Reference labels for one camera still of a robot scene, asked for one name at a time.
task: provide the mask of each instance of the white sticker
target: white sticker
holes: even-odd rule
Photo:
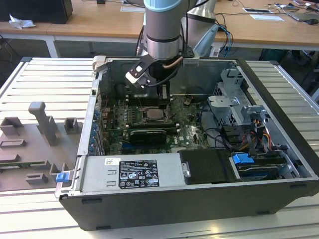
[[[105,165],[120,165],[121,158],[106,158]]]

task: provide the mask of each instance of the laptop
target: laptop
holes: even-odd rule
[[[314,13],[289,12],[287,14],[297,21],[307,21],[310,19],[317,19],[319,21],[319,15]]]

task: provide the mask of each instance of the copper tube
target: copper tube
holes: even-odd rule
[[[183,57],[180,56],[176,61],[174,61],[173,63],[169,64],[169,65],[163,65],[164,69],[170,69],[174,66],[176,66],[179,62],[181,62],[183,60]]]

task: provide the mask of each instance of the computer case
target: computer case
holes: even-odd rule
[[[0,21],[13,17],[34,22],[65,24],[73,11],[71,0],[1,0]]]

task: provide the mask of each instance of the motherboard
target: motherboard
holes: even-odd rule
[[[199,125],[203,103],[192,96],[174,96],[164,106],[145,106],[110,99],[102,108],[103,141],[107,155],[176,153],[209,148]]]

